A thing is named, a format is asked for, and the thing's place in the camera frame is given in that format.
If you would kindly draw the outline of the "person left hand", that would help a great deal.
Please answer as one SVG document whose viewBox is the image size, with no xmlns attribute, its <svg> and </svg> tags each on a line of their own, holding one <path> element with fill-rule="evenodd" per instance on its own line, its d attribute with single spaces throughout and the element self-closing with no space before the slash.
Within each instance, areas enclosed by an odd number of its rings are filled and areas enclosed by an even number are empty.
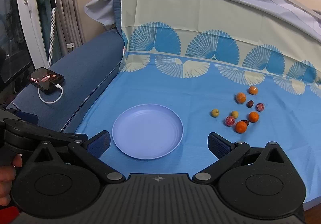
<svg viewBox="0 0 321 224">
<path fill-rule="evenodd" d="M 17 154 L 13 162 L 8 166 L 1 166 L 0 168 L 0 205 L 7 206 L 10 203 L 10 191 L 12 181 L 16 176 L 16 167 L 22 166 L 22 158 Z"/>
</svg>

